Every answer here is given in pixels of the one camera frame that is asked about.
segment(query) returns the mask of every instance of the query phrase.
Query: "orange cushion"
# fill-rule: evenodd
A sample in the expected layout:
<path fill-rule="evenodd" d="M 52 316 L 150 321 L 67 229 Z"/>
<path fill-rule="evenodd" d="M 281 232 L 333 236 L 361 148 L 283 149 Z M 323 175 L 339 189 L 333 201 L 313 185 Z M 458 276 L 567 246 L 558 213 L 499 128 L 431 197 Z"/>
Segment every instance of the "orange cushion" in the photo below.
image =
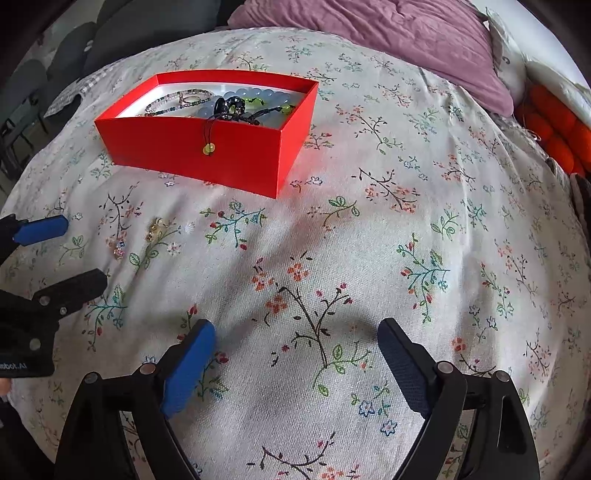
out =
<path fill-rule="evenodd" d="M 567 141 L 573 152 L 581 159 L 583 167 L 591 170 L 591 130 L 577 119 Z"/>
<path fill-rule="evenodd" d="M 520 106 L 518 106 L 515 109 L 515 118 L 517 119 L 517 121 L 521 125 L 523 125 L 524 118 L 529 113 L 537 113 L 537 112 L 535 110 L 535 107 L 533 107 L 532 105 L 530 105 L 529 103 L 526 103 L 524 101 L 524 103 L 520 104 Z"/>
<path fill-rule="evenodd" d="M 532 130 L 532 132 L 537 133 L 542 139 L 542 142 L 546 142 L 554 134 L 552 125 L 537 112 L 525 114 L 524 126 Z"/>
<path fill-rule="evenodd" d="M 543 85 L 534 85 L 530 89 L 530 98 L 554 129 L 567 137 L 577 121 L 576 115 Z"/>
<path fill-rule="evenodd" d="M 558 162 L 558 165 L 568 173 L 572 173 L 574 169 L 574 157 L 569 146 L 564 142 L 562 137 L 558 134 L 552 135 L 544 146 L 546 153 Z"/>

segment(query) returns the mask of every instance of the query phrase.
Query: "dark blue gripper pad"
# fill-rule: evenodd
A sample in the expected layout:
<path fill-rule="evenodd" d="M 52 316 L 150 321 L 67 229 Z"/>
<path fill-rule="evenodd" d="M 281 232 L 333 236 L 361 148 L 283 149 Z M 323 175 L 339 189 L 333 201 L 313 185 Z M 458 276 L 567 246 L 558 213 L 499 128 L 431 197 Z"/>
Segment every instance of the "dark blue gripper pad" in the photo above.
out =
<path fill-rule="evenodd" d="M 19 245 L 32 245 L 64 235 L 68 230 L 68 219 L 57 215 L 34 222 L 23 223 L 13 240 Z"/>
<path fill-rule="evenodd" d="M 216 344 L 216 331 L 206 322 L 188 346 L 173 373 L 164 382 L 164 395 L 160 410 L 167 419 L 185 408 L 195 386 L 211 360 Z"/>
<path fill-rule="evenodd" d="M 422 345 L 412 343 L 394 319 L 385 319 L 379 324 L 378 346 L 408 406 L 426 419 L 431 414 L 427 397 L 427 380 L 407 348 L 412 350 L 420 348 L 424 350 L 427 358 L 430 358 L 430 355 Z"/>

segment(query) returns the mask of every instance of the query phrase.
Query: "white pillow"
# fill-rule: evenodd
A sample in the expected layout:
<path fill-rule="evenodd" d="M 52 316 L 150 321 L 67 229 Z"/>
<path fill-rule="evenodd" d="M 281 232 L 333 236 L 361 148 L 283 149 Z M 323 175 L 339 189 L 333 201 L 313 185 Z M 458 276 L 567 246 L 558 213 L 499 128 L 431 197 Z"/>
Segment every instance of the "white pillow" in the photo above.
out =
<path fill-rule="evenodd" d="M 544 85 L 579 120 L 591 128 L 591 91 L 587 87 L 571 82 L 547 65 L 529 57 L 526 59 L 525 68 L 527 76 L 534 83 Z"/>
<path fill-rule="evenodd" d="M 517 106 L 525 95 L 527 76 L 524 56 L 499 15 L 488 9 L 486 15 L 491 31 L 492 59 L 496 74 L 509 89 L 513 105 Z"/>

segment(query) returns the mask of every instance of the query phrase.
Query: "floral bedsheet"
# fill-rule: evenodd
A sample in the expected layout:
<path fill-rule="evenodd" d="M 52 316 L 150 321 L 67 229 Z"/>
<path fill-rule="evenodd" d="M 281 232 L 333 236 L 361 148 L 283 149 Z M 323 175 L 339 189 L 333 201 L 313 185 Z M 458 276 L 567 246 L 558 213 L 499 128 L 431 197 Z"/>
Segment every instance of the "floral bedsheet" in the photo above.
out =
<path fill-rule="evenodd" d="M 320 82 L 277 200 L 114 166 L 95 128 L 151 75 L 217 67 Z M 118 63 L 4 207 L 62 213 L 70 227 L 19 249 L 3 288 L 30 296 L 92 268 L 109 277 L 61 322 L 56 373 L 15 381 L 12 403 L 54 458 L 85 373 L 157 361 L 205 317 L 217 352 L 172 421 L 203 479 L 389 480 L 422 423 L 376 343 L 393 316 L 436 360 L 508 371 L 543 478 L 556 478 L 588 398 L 589 253 L 567 193 L 520 135 L 435 74 L 317 32 L 209 33 Z M 456 472 L 467 431 L 460 424 L 441 478 Z"/>

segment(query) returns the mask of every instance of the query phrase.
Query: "red box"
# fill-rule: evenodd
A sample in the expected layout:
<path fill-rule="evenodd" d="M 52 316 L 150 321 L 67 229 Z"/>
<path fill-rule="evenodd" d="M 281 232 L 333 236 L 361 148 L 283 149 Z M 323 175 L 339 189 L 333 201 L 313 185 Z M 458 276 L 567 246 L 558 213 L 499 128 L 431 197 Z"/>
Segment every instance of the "red box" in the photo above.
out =
<path fill-rule="evenodd" d="M 159 85 L 232 83 L 267 86 L 304 94 L 279 129 L 224 120 L 180 116 L 118 117 Z M 318 82 L 267 72 L 188 70 L 159 73 L 142 82 L 109 107 L 96 127 L 117 165 L 147 168 L 219 183 L 277 198 L 310 131 Z M 214 143 L 210 155 L 203 152 Z"/>

